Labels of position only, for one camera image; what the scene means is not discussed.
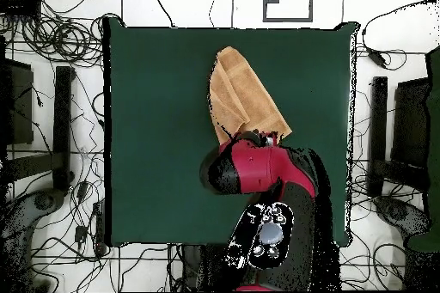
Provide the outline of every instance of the circular button panel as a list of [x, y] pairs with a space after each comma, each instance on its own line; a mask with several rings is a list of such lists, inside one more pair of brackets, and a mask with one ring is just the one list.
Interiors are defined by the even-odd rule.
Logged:
[[264, 245], [278, 244], [283, 240], [283, 230], [277, 223], [264, 223], [260, 229], [260, 242]]

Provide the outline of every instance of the green mat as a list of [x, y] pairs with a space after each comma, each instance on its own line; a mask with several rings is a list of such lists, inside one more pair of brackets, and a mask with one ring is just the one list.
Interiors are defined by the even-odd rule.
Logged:
[[430, 188], [424, 199], [432, 222], [429, 233], [412, 236], [408, 246], [418, 252], [440, 252], [440, 46], [426, 55], [431, 92], [426, 101], [429, 112], [430, 142], [428, 173]]
[[315, 150], [331, 182], [334, 240], [346, 244], [351, 46], [335, 30], [127, 28], [110, 19], [112, 243], [224, 243], [249, 195], [199, 180], [218, 146], [207, 102], [216, 53], [233, 46], [290, 125], [283, 144]]

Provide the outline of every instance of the cloth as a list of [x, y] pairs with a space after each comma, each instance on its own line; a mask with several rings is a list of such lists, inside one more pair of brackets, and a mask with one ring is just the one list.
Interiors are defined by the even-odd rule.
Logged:
[[231, 46], [217, 54], [209, 101], [219, 143], [238, 131], [276, 131], [278, 139], [292, 133], [247, 60]]

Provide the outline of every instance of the black frame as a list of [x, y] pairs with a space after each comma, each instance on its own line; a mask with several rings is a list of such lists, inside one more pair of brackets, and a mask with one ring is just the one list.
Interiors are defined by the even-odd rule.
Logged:
[[274, 18], [267, 17], [267, 4], [277, 3], [278, 1], [263, 0], [263, 22], [313, 22], [313, 0], [309, 0], [309, 16], [298, 18]]

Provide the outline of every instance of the tan towel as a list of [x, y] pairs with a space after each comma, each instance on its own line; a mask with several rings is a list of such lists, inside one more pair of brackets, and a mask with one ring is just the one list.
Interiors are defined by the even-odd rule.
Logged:
[[216, 57], [210, 80], [210, 112], [219, 143], [229, 139], [224, 129], [278, 132], [278, 139], [292, 130], [247, 60], [228, 46]]

